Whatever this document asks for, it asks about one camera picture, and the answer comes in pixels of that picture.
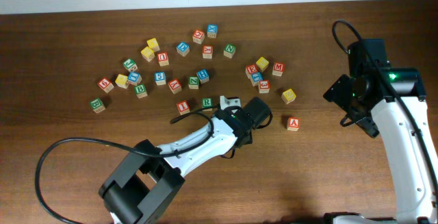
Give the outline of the green R block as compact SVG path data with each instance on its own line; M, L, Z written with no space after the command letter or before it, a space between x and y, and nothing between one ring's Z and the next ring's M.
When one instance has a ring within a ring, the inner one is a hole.
M202 98L201 99L202 111L212 111L213 109L213 99L212 98Z

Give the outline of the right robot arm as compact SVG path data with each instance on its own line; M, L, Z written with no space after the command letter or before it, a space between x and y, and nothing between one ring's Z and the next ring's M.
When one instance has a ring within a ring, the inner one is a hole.
M437 222L437 155L430 135L426 91L415 68L394 68L381 39L347 47L349 73L323 97L338 105L343 127L357 125L383 140L396 192L399 223Z

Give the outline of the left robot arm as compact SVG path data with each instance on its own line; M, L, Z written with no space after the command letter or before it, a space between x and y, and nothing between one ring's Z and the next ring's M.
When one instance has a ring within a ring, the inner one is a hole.
M99 189L115 223L156 223L185 182L206 161L252 143L252 131L269 125L272 112L259 97L244 107L239 99L221 98L218 109L198 131L154 147L136 145Z

